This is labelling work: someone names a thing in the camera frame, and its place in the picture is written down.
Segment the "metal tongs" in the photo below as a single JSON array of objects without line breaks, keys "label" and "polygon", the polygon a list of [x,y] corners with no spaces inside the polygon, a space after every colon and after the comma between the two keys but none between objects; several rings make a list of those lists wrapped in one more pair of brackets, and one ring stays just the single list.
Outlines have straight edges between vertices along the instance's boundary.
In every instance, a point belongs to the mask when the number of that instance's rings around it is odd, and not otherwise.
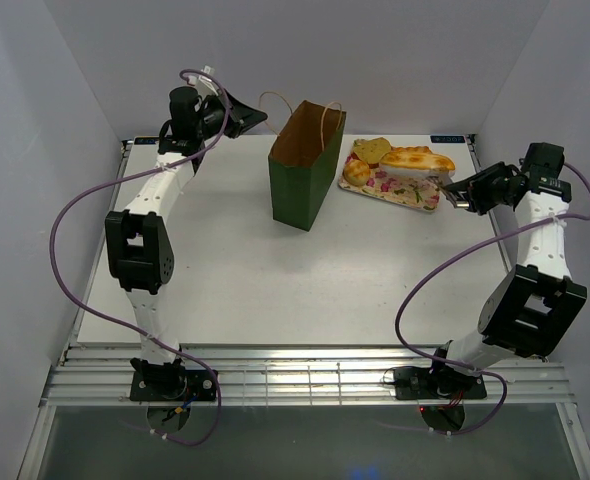
[{"label": "metal tongs", "polygon": [[451,178],[451,171],[433,171],[428,175],[428,180],[439,189],[454,208],[469,208],[470,202],[466,184],[454,182]]}]

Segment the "long sandwich bread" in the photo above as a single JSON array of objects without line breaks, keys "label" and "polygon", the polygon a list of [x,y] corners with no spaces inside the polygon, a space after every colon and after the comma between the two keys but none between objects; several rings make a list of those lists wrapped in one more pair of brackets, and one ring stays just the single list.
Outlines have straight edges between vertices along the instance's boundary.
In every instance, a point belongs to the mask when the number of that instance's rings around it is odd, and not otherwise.
[{"label": "long sandwich bread", "polygon": [[434,153],[427,146],[393,147],[381,157],[379,166],[389,175],[417,178],[452,176],[456,170],[449,157]]}]

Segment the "green paper bag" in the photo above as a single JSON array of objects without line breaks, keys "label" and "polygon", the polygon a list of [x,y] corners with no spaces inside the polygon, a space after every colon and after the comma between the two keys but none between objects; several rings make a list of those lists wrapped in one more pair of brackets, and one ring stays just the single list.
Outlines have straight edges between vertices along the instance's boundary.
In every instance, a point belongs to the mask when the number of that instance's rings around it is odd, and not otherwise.
[{"label": "green paper bag", "polygon": [[268,154],[273,219],[308,231],[335,179],[346,111],[337,101],[302,101]]}]

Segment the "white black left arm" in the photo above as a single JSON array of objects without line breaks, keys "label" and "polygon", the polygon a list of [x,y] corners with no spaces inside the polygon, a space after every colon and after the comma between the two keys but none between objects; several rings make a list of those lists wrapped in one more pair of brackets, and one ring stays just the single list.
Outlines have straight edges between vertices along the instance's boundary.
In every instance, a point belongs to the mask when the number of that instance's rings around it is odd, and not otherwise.
[{"label": "white black left arm", "polygon": [[217,134],[237,138],[268,116],[227,92],[190,86],[170,92],[169,110],[156,141],[157,173],[126,207],[109,212],[104,226],[109,272],[125,291],[141,331],[142,351],[131,364],[145,387],[172,400],[185,393],[187,376],[178,343],[163,332],[160,306],[175,267],[165,222],[199,169],[207,140]]}]

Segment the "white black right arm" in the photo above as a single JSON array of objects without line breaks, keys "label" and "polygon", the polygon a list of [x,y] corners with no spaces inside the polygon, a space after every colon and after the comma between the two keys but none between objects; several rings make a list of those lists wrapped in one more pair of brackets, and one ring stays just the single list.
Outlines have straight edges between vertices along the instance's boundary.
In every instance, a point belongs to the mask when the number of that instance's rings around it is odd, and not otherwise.
[{"label": "white black right arm", "polygon": [[558,345],[587,298],[571,278],[565,255],[565,224],[571,186],[560,179],[562,147],[530,144],[518,166],[499,162],[456,183],[442,185],[455,206],[483,215],[512,207],[526,235],[518,259],[488,298],[476,329],[436,350],[427,371],[429,390],[439,397],[480,384],[480,372],[512,356],[547,356]]}]

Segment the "sliced brown bread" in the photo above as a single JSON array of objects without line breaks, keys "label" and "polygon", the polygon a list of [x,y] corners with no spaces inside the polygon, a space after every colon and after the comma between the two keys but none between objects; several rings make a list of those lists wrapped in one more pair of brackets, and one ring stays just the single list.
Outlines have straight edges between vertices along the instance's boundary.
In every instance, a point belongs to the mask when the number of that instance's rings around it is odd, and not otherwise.
[{"label": "sliced brown bread", "polygon": [[391,150],[390,142],[383,137],[370,140],[358,139],[353,143],[352,155],[370,168],[377,168],[382,157]]}]

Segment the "floral tray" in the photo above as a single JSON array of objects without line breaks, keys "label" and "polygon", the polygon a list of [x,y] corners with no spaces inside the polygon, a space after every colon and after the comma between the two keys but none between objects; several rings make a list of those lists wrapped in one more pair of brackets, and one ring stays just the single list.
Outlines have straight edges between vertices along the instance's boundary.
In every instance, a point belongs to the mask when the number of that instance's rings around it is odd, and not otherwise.
[{"label": "floral tray", "polygon": [[[392,144],[391,146],[392,148],[417,147]],[[352,159],[357,159],[352,155],[352,147],[345,164]],[[361,187],[350,185],[341,174],[338,180],[339,187],[352,193],[416,210],[432,212],[437,208],[440,192],[428,178],[393,176],[382,170],[380,166],[370,170],[370,179],[366,185]]]}]

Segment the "blue label right corner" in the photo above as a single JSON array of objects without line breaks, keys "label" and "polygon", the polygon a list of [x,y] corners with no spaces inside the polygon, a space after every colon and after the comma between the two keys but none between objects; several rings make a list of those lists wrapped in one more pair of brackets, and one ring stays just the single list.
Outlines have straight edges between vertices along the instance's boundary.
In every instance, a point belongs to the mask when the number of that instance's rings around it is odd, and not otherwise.
[{"label": "blue label right corner", "polygon": [[434,144],[463,144],[466,142],[462,135],[431,135],[430,140]]}]

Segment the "blue label corner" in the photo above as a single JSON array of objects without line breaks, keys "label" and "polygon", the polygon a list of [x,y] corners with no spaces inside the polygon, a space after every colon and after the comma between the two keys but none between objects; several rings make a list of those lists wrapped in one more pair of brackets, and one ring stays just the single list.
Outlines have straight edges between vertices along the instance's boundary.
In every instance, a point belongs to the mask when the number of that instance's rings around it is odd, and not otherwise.
[{"label": "blue label corner", "polygon": [[157,137],[136,137],[133,141],[135,145],[153,145],[157,146],[159,144],[159,139]]},{"label": "blue label corner", "polygon": [[463,144],[466,142],[462,135],[431,135],[430,140],[434,144]]}]

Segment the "blue label left corner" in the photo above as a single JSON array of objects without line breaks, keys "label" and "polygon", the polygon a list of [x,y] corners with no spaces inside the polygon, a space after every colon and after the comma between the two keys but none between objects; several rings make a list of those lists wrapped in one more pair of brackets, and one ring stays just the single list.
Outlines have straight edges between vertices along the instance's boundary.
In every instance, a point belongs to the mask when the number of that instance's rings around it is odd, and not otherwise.
[{"label": "blue label left corner", "polygon": [[136,137],[133,141],[135,145],[153,145],[157,146],[159,144],[159,139],[157,137]]}]

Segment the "round scored bun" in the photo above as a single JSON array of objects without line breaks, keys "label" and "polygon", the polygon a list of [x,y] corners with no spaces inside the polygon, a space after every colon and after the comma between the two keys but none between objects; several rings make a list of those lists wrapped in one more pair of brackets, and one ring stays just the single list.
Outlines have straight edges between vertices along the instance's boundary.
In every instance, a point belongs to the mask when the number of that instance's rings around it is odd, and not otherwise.
[{"label": "round scored bun", "polygon": [[342,175],[350,185],[361,187],[369,181],[371,170],[367,163],[352,159],[345,164]]}]

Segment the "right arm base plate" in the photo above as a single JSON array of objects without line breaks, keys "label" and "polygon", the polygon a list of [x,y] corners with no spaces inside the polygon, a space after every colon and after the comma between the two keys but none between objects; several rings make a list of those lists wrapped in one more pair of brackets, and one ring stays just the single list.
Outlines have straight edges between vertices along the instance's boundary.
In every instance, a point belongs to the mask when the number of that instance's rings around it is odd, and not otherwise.
[{"label": "right arm base plate", "polygon": [[481,400],[487,397],[480,377],[466,376],[450,367],[443,369],[413,366],[392,369],[392,379],[385,385],[393,386],[397,400]]}]

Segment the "aluminium frame rails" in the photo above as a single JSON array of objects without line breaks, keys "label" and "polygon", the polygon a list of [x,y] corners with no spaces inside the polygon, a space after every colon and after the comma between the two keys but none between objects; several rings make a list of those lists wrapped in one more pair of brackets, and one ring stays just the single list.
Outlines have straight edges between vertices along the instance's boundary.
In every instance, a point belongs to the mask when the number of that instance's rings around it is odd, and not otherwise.
[{"label": "aluminium frame rails", "polygon": [[[429,360],[402,348],[195,348],[190,355],[219,373],[223,404],[271,406],[388,406],[395,404],[394,368],[426,367]],[[50,406],[128,404],[133,377],[128,344],[73,346],[48,375],[42,394]],[[572,403],[576,395],[560,363],[534,359],[496,364],[502,376],[485,381],[492,405],[502,394],[507,404]]]}]

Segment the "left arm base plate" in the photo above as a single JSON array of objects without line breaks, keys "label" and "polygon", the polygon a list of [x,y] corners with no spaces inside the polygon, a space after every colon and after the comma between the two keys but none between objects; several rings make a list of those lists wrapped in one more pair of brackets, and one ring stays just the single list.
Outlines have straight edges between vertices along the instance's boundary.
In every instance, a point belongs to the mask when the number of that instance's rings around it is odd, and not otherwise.
[{"label": "left arm base plate", "polygon": [[178,389],[177,393],[170,394],[161,394],[147,386],[143,376],[135,372],[128,399],[134,402],[183,402],[189,399],[213,402],[217,399],[217,393],[213,380],[204,370],[188,370],[183,388]]}]

